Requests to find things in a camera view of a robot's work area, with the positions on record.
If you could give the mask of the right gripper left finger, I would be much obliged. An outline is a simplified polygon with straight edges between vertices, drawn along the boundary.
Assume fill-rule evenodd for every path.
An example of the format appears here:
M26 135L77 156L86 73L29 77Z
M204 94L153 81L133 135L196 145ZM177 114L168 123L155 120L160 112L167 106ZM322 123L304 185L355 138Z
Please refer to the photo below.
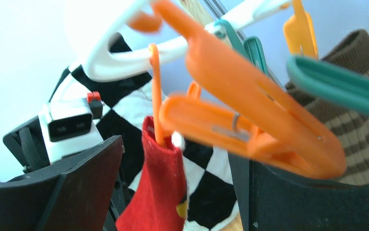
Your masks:
M100 231L123 154L120 136L0 182L0 231Z

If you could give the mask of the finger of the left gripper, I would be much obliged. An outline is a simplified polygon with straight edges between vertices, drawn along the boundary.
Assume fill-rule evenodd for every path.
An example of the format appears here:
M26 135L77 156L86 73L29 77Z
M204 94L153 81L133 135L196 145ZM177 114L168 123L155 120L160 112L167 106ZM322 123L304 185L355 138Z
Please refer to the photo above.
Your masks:
M124 182L123 171L120 169L111 195L103 231L117 231L115 222L123 213L130 200L131 195L127 184Z

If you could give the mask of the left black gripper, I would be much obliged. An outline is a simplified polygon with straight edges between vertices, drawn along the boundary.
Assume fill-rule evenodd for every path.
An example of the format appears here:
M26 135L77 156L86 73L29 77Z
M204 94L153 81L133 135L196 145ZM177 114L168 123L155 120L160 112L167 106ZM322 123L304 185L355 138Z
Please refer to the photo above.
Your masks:
M3 136L3 143L29 173L50 165L37 116Z

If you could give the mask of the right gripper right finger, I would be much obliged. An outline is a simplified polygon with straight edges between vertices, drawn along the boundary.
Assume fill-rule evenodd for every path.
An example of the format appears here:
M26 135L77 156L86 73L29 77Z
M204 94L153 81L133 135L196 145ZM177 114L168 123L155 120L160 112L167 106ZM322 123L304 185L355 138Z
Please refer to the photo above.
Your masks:
M229 155L246 231L369 231L369 184L305 178Z

